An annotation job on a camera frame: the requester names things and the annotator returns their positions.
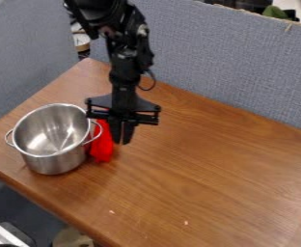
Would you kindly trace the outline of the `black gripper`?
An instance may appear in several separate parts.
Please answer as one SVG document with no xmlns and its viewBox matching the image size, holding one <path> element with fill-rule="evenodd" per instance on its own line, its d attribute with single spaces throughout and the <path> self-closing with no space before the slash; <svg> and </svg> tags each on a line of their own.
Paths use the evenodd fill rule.
<svg viewBox="0 0 301 247">
<path fill-rule="evenodd" d="M 86 116 L 90 119 L 106 120 L 111 140 L 115 144 L 131 141 L 134 126 L 138 124 L 157 125 L 159 122 L 161 106 L 141 98 L 135 86 L 111 86 L 111 93 L 85 99 Z"/>
</svg>

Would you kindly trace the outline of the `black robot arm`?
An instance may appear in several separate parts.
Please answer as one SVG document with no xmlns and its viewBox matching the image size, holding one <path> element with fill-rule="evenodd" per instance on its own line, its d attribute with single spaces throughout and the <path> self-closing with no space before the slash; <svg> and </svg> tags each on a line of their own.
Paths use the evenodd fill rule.
<svg viewBox="0 0 301 247">
<path fill-rule="evenodd" d="M 85 99 L 86 116 L 109 124 L 117 144 L 131 141 L 134 128 L 155 125 L 161 106 L 137 95 L 143 73 L 151 74 L 154 54 L 145 17 L 129 0 L 63 0 L 87 36 L 105 39 L 111 93 Z"/>
</svg>

